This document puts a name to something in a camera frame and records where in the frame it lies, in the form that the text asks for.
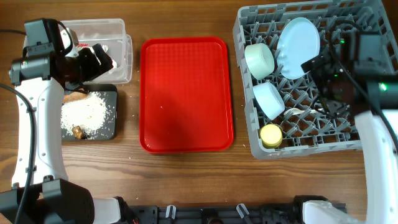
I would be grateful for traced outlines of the brown food scrap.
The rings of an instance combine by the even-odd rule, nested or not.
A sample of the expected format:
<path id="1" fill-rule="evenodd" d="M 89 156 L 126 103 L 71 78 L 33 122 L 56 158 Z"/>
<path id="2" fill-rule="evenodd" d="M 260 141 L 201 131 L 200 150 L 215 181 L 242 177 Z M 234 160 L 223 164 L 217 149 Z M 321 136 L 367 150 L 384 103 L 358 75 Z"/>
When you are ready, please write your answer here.
<path id="1" fill-rule="evenodd" d="M 75 139 L 86 139 L 87 134 L 84 132 L 83 129 L 80 128 L 80 126 L 75 126 L 72 128 L 72 133 Z"/>

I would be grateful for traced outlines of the orange carrot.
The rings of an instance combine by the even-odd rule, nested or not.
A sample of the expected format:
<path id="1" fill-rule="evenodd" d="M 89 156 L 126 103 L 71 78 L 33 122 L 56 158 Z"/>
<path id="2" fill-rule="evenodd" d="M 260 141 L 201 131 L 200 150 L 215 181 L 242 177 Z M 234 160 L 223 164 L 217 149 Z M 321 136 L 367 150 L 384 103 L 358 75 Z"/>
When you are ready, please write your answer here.
<path id="1" fill-rule="evenodd" d="M 64 96 L 63 103 L 82 100 L 82 99 L 86 98 L 87 96 L 88 95 L 86 93 L 72 92 L 71 94 Z"/>

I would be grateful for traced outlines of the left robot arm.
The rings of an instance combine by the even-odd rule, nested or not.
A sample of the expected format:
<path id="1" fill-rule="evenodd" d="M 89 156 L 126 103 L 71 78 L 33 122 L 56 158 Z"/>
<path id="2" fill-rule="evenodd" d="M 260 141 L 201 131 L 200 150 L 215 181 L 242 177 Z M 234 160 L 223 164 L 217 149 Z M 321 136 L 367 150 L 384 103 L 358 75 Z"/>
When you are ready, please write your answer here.
<path id="1" fill-rule="evenodd" d="M 119 223 L 128 211 L 120 198 L 94 199 L 68 180 L 60 127 L 65 85 L 78 87 L 113 65 L 98 44 L 74 52 L 73 44 L 63 43 L 66 33 L 55 19 L 26 22 L 28 44 L 9 71 L 6 89 L 19 104 L 19 147 L 1 213 L 12 223 Z"/>

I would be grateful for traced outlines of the white plastic spoon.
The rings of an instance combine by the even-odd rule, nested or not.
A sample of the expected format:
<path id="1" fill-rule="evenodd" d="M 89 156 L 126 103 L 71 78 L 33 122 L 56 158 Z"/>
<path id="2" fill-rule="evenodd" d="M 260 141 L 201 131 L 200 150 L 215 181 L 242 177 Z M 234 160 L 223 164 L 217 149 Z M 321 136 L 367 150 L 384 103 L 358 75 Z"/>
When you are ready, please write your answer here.
<path id="1" fill-rule="evenodd" d="M 290 115 L 299 115 L 299 114 L 303 114 L 304 112 L 305 112 L 305 110 L 300 110 L 298 108 L 291 108 L 284 112 L 284 116 L 287 116 L 289 114 Z M 310 109 L 309 113 L 318 113 L 318 111 L 314 110 L 314 109 Z"/>

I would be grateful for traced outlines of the white tissue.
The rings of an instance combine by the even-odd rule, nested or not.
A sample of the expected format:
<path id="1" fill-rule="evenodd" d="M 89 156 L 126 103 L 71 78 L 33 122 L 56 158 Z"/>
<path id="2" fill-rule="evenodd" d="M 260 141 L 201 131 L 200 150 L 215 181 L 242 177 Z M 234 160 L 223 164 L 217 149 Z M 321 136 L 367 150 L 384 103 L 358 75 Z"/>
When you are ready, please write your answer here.
<path id="1" fill-rule="evenodd" d="M 89 47 L 89 49 L 97 59 L 102 72 L 108 72 L 117 67 L 116 61 L 113 60 L 108 54 L 107 45 L 95 44 L 92 47 Z"/>

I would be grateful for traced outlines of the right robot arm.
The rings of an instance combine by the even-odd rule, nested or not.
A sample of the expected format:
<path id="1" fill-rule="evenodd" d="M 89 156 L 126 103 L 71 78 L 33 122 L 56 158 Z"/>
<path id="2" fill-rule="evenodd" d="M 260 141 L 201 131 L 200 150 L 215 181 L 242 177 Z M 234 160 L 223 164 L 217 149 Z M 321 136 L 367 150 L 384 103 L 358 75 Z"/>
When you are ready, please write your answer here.
<path id="1" fill-rule="evenodd" d="M 397 223 L 397 77 L 385 73 L 381 36 L 345 34 L 341 48 L 302 64 L 318 89 L 325 114 L 354 118 L 367 186 L 366 223 Z"/>

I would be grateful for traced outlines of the green bowl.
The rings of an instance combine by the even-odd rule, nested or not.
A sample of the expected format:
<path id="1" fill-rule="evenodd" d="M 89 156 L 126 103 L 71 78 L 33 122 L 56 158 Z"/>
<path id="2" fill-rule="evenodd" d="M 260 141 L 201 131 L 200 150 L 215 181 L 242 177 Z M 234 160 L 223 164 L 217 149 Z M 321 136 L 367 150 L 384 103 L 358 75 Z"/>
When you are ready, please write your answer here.
<path id="1" fill-rule="evenodd" d="M 251 75 L 262 80 L 275 69 L 274 57 L 266 44 L 252 44 L 245 48 L 244 56 Z"/>

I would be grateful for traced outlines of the large light blue plate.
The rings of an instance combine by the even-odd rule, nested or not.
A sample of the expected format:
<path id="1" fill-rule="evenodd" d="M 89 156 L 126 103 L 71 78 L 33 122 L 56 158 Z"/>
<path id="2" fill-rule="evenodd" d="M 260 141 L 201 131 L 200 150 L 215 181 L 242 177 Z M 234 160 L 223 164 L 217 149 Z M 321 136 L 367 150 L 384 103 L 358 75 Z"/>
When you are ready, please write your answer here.
<path id="1" fill-rule="evenodd" d="M 305 75 L 301 65 L 320 53 L 320 34 L 310 20 L 295 18 L 282 30 L 277 50 L 276 60 L 282 65 L 281 74 L 296 80 Z"/>

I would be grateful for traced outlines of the yellow plastic cup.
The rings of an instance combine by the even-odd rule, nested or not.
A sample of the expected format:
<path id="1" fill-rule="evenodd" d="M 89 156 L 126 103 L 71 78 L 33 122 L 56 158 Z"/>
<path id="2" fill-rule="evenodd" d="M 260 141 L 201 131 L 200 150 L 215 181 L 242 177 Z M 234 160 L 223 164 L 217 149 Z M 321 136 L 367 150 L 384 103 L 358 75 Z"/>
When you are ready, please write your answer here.
<path id="1" fill-rule="evenodd" d="M 259 137 L 265 148 L 277 148 L 282 143 L 281 129 L 274 124 L 267 124 L 259 130 Z"/>

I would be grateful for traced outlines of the small light blue bowl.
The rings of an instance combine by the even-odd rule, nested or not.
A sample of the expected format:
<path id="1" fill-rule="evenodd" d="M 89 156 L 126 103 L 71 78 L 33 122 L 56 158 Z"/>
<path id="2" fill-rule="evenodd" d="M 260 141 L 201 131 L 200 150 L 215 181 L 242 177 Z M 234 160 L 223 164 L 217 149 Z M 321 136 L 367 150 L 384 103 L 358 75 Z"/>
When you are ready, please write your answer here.
<path id="1" fill-rule="evenodd" d="M 260 109 L 270 120 L 275 119 L 285 110 L 284 101 L 272 83 L 265 82 L 256 85 L 253 91 Z"/>

